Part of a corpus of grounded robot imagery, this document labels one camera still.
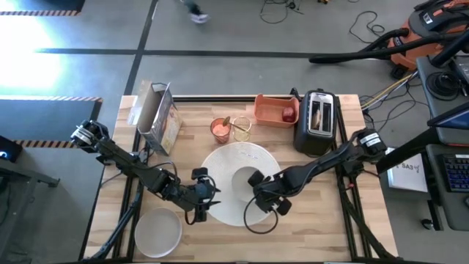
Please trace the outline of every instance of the keyboard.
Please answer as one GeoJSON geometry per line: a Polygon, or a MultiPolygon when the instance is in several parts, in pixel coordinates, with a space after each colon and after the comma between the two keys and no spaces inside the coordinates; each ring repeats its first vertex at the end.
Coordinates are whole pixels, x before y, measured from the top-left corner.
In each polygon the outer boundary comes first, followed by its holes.
{"type": "Polygon", "coordinates": [[[469,192],[469,155],[443,155],[449,191],[469,192]]]}

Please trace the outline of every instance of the spoon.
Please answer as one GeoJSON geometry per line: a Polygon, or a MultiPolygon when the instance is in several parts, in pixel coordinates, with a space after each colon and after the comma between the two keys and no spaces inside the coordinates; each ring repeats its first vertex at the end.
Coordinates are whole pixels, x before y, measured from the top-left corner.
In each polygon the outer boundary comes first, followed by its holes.
{"type": "Polygon", "coordinates": [[[240,130],[242,130],[244,132],[248,132],[246,129],[241,128],[240,126],[237,126],[237,125],[233,124],[232,122],[229,122],[229,117],[226,117],[225,120],[223,120],[223,126],[227,126],[228,124],[233,125],[234,127],[239,128],[240,130]]]}

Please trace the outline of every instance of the large white plate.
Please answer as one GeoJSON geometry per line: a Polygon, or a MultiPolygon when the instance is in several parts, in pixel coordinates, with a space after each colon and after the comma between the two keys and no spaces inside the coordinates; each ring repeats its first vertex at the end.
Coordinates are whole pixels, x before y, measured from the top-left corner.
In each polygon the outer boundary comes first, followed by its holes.
{"type": "MultiPolygon", "coordinates": [[[[280,171],[275,158],[265,148],[249,142],[231,143],[214,150],[202,164],[208,168],[221,192],[215,194],[213,201],[221,203],[213,205],[208,213],[224,224],[244,226],[243,213],[246,201],[237,196],[232,189],[232,177],[238,169],[250,166],[258,169],[265,176],[280,171]]],[[[262,212],[254,203],[249,205],[246,221],[249,225],[257,224],[269,216],[262,212]]]]}

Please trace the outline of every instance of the orange tray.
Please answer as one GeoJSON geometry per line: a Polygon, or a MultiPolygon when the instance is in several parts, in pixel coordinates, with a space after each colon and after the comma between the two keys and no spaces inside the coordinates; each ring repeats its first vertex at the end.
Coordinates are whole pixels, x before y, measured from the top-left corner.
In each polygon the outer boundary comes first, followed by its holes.
{"type": "Polygon", "coordinates": [[[290,100],[265,98],[264,95],[257,95],[254,102],[254,116],[257,125],[269,125],[277,128],[291,128],[298,121],[298,109],[300,103],[297,98],[290,100]],[[295,110],[295,121],[284,122],[281,118],[282,112],[286,107],[292,107],[295,110]]]}

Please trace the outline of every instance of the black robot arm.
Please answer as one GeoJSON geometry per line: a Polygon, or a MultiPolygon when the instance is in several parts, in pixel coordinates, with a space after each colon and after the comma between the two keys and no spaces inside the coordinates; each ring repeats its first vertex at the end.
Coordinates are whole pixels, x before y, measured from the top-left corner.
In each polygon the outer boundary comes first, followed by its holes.
{"type": "Polygon", "coordinates": [[[152,194],[173,202],[185,212],[196,209],[194,222],[206,221],[205,211],[218,203],[212,199],[219,190],[215,187],[215,182],[210,182],[206,168],[193,170],[192,180],[197,180],[196,184],[184,186],[176,174],[156,166],[147,166],[137,155],[117,146],[110,139],[107,127],[93,120],[83,121],[73,132],[71,139],[82,150],[99,153],[99,162],[115,162],[124,175],[137,177],[152,194]]]}
{"type": "Polygon", "coordinates": [[[292,204],[287,199],[298,195],[313,177],[341,165],[347,174],[363,171],[363,161],[377,161],[385,155],[386,146],[373,129],[355,132],[348,142],[304,166],[291,166],[281,172],[265,177],[255,172],[249,179],[254,188],[256,205],[264,212],[276,210],[282,216],[292,204]]]}

